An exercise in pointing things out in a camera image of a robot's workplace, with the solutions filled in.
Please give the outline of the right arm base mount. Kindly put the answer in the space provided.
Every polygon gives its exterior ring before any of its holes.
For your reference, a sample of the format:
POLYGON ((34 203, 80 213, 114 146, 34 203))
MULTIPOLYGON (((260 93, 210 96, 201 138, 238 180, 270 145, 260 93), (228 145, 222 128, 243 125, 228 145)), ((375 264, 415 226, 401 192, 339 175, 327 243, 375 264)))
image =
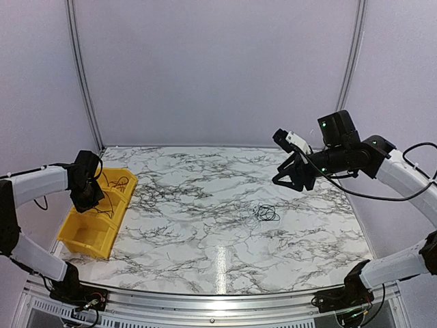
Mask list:
POLYGON ((366 288, 338 287, 317 291, 312 300, 312 306, 319 313, 345 310, 362 304, 371 303, 374 300, 372 291, 366 288))

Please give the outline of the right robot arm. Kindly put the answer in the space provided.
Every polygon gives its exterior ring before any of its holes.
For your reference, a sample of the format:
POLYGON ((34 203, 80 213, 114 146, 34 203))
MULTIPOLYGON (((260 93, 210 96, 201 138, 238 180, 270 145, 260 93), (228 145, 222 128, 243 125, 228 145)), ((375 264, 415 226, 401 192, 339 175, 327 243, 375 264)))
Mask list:
MULTIPOLYGON (((337 180, 363 172, 396 191, 397 202, 410 202, 432 224, 436 223, 436 177, 428 176, 409 161, 405 152, 379 135, 361 140, 346 110, 318 119, 325 150, 314 152, 296 133, 278 129, 274 142, 289 154, 272 181, 295 191, 310 191, 319 177, 335 187, 337 180)), ((358 263, 345 277, 341 288, 315 295, 318 305, 339 302, 352 306, 373 299, 379 285, 422 274, 436 274, 436 233, 418 244, 379 260, 358 263)))

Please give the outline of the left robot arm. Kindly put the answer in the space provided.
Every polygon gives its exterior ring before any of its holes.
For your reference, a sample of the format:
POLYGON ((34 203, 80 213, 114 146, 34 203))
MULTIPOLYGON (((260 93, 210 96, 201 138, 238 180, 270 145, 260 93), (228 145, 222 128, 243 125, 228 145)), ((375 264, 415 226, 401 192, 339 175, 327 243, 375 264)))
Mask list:
POLYGON ((104 198, 98 183, 102 160, 81 150, 71 163, 54 163, 1 177, 1 255, 22 270, 51 280, 53 288, 72 304, 86 298, 78 269, 54 256, 27 236, 18 223, 18 209, 68 192, 76 212, 85 213, 104 198))

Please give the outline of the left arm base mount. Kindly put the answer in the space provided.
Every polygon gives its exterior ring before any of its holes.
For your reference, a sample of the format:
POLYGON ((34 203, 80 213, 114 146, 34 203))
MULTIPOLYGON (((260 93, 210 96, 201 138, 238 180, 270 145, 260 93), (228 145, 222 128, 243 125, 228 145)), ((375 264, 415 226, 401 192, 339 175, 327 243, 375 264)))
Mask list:
POLYGON ((75 292, 68 292, 59 288, 53 288, 50 291, 49 297, 56 301, 74 305, 80 310, 86 310, 86 305, 92 301, 97 301, 97 304, 92 304, 89 309, 102 312, 107 306, 109 291, 104 288, 94 286, 81 285, 75 292))

